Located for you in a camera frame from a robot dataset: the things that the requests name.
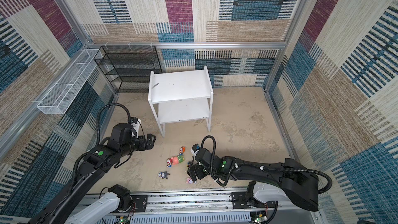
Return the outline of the orange crab hood Doraemon figure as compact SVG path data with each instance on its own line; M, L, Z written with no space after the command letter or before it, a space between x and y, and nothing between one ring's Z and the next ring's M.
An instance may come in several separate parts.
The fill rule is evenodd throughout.
M180 147L179 155L182 155L184 152L185 152L185 147L184 146Z

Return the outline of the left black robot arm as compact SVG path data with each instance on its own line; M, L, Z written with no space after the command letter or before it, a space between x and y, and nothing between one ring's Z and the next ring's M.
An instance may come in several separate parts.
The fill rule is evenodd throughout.
M119 106L127 114L127 122L113 127L110 137L100 141L97 138L95 146L80 155L75 161L72 177L69 183L39 212L31 218L29 224L64 224L78 203L88 191L111 169L119 168L125 162L121 158L132 156L135 151L153 149L156 136L146 134L138 136L132 123L133 119L127 107L119 103L103 106L96 118L97 133L100 132L102 112L111 107Z

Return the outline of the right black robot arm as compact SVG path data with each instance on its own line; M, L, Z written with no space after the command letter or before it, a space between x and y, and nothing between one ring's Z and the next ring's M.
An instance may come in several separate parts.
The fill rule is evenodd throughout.
M316 212L318 196L331 189L333 181L324 172L304 167L294 159L287 158L280 163L258 163L237 157L218 157L216 147L209 151L204 143L191 148L193 163L187 173L193 181L210 176L219 186L225 187L231 180L248 180L249 199L256 198L256 183L279 188L297 207Z

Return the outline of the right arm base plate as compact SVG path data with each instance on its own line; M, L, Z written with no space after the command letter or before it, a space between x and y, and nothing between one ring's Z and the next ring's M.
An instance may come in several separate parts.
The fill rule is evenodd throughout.
M262 203L246 194L246 192L232 192L229 196L229 201L232 203L234 209L249 209L249 208L274 208L276 201L268 201Z

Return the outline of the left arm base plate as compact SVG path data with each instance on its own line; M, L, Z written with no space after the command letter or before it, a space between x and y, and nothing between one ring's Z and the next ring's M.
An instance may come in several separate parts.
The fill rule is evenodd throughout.
M132 215L146 211L148 195L129 195L121 198L116 212Z

